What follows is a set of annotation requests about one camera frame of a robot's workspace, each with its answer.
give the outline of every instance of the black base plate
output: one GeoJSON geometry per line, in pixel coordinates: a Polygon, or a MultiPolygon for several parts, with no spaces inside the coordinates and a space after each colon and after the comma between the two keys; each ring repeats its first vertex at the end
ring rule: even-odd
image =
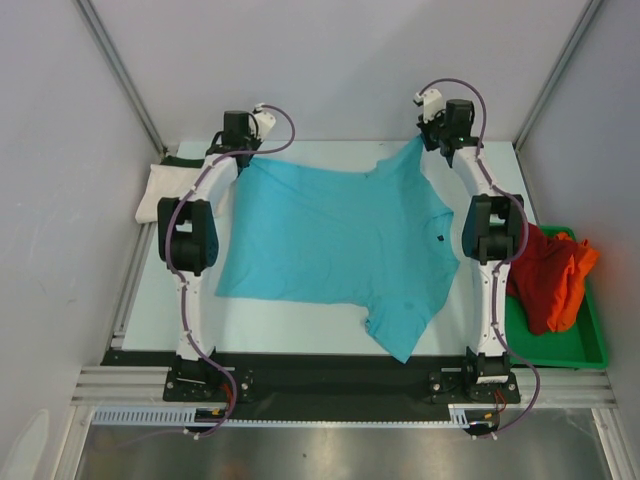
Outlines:
{"type": "MultiPolygon", "coordinates": [[[[174,357],[175,352],[113,350],[107,352],[102,364],[171,366],[174,357]]],[[[432,400],[428,372],[459,370],[464,357],[414,356],[403,365],[388,356],[218,352],[215,361],[234,368],[231,374],[239,394],[234,419],[412,422],[450,419],[449,401],[432,400]],[[243,381],[242,375],[247,374],[252,382],[243,381]]],[[[452,374],[445,391],[455,385],[456,372],[452,374]]],[[[519,402],[519,395],[516,399],[508,388],[502,391],[509,403],[519,402]]],[[[449,393],[459,399],[458,403],[472,403],[462,392],[456,396],[452,389],[449,393]]],[[[216,390],[204,403],[224,401],[224,392],[216,390]]],[[[495,404],[493,394],[487,404],[495,404]]]]}
{"type": "Polygon", "coordinates": [[[509,373],[505,383],[486,383],[466,385],[462,371],[459,372],[431,372],[428,387],[430,401],[434,404],[449,403],[480,403],[495,405],[495,393],[500,391],[509,404],[520,403],[520,390],[516,376],[509,373]]]}
{"type": "MultiPolygon", "coordinates": [[[[216,361],[216,354],[211,355],[216,361]]],[[[229,372],[235,380],[238,391],[237,403],[253,400],[253,372],[236,369],[229,372]]],[[[162,399],[165,402],[225,402],[223,384],[229,381],[220,371],[203,360],[183,360],[175,355],[164,384],[162,399]]]]}

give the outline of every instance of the white towel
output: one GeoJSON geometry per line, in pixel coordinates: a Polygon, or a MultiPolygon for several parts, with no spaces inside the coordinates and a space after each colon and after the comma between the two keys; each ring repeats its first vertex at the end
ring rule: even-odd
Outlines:
{"type": "Polygon", "coordinates": [[[147,190],[136,211],[136,222],[158,221],[158,202],[163,197],[182,198],[195,183],[199,168],[151,165],[147,190]]]}

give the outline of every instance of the metal floor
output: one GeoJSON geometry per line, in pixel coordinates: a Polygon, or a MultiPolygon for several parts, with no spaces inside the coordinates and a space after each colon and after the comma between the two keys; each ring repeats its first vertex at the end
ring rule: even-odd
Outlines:
{"type": "Polygon", "coordinates": [[[223,428],[194,442],[91,427],[76,480],[608,479],[591,410],[534,410],[497,441],[409,428],[223,428]]]}

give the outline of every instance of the white wall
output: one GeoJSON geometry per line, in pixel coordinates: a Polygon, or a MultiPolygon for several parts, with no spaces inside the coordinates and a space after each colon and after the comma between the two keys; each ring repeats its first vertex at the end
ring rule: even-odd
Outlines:
{"type": "Polygon", "coordinates": [[[605,3],[522,159],[542,223],[602,252],[591,278],[610,378],[640,451],[640,2],[605,3]]]}
{"type": "Polygon", "coordinates": [[[410,138],[414,93],[442,76],[474,83],[488,138],[512,140],[586,0],[94,3],[177,144],[210,139],[220,112],[258,101],[287,109],[301,139],[410,138]]]}
{"type": "Polygon", "coordinates": [[[4,0],[0,64],[0,469],[45,408],[43,475],[106,339],[154,152],[70,0],[4,0]]]}

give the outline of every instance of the black mounting bracket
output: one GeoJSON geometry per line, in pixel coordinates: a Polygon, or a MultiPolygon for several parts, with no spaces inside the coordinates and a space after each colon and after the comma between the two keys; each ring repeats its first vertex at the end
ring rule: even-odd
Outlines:
{"type": "MultiPolygon", "coordinates": [[[[209,358],[214,360],[215,351],[209,358]]],[[[236,369],[229,372],[238,389],[236,403],[254,400],[255,386],[252,370],[236,369]]],[[[176,355],[169,366],[162,399],[165,402],[211,403],[226,401],[222,385],[227,377],[203,359],[185,360],[176,355]]]]}
{"type": "Polygon", "coordinates": [[[510,404],[520,403],[520,390],[516,376],[510,371],[509,357],[476,355],[467,347],[462,368],[458,371],[430,372],[427,380],[430,401],[435,404],[449,403],[496,403],[496,392],[500,391],[510,404]],[[503,383],[483,383],[482,377],[507,376],[503,383]]]}
{"type": "Polygon", "coordinates": [[[498,431],[500,427],[500,415],[495,414],[495,410],[469,409],[464,414],[469,422],[469,427],[464,431],[475,437],[490,435],[498,431]]]}
{"type": "Polygon", "coordinates": [[[420,115],[417,125],[427,152],[440,149],[440,155],[451,167],[456,150],[478,145],[478,137],[471,136],[474,118],[475,109],[469,100],[447,101],[445,109],[429,122],[420,115]]]}
{"type": "MultiPolygon", "coordinates": [[[[256,132],[258,123],[256,117],[249,112],[238,110],[229,110],[224,112],[224,123],[222,130],[217,132],[211,141],[211,146],[207,150],[206,155],[214,153],[229,153],[237,150],[257,150],[262,142],[259,138],[251,134],[249,122],[256,122],[256,132]]],[[[238,165],[238,175],[243,169],[249,166],[253,155],[236,155],[236,164],[238,165]]]]}

